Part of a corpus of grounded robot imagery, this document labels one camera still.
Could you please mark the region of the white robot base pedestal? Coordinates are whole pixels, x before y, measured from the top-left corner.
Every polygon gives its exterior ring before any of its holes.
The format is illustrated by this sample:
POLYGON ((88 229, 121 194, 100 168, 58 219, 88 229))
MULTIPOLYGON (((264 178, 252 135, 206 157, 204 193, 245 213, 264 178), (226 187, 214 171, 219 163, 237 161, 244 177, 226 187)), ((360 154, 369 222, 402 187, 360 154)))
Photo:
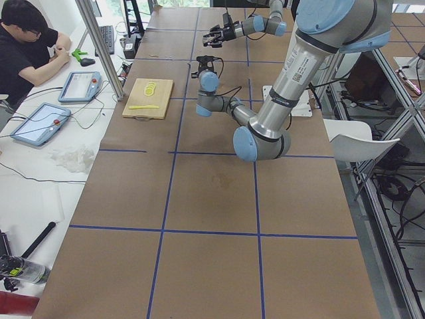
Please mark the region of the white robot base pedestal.
MULTIPOLYGON (((265 85, 262 87, 263 101, 265 101, 269 95, 271 87, 271 85, 265 85)), ((292 109, 291 115, 293 117, 312 117, 310 95, 308 90, 303 92, 298 104, 292 109)))

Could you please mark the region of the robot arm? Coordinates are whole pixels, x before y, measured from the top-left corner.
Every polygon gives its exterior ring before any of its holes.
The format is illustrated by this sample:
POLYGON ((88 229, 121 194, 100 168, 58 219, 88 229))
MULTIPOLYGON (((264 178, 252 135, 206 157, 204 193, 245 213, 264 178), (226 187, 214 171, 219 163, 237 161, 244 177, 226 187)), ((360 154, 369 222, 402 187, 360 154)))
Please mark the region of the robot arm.
POLYGON ((212 27, 208 34, 203 35, 203 46, 219 48, 225 41, 231 41, 239 37, 249 37, 253 33, 264 33, 281 37, 287 25, 283 18, 283 9, 289 7, 291 1, 251 1, 256 9, 259 5, 269 6, 269 17, 252 13, 243 21, 233 21, 226 9, 222 15, 223 26, 212 27))
POLYGON ((283 129, 325 58, 335 53, 360 53, 385 46, 390 39, 392 1, 299 1, 296 5, 295 45, 259 112, 236 97, 216 93, 219 78, 207 64, 213 56, 199 56, 196 112, 208 117, 226 112, 239 123, 233 135, 236 155, 244 161, 273 160, 290 148, 283 129))

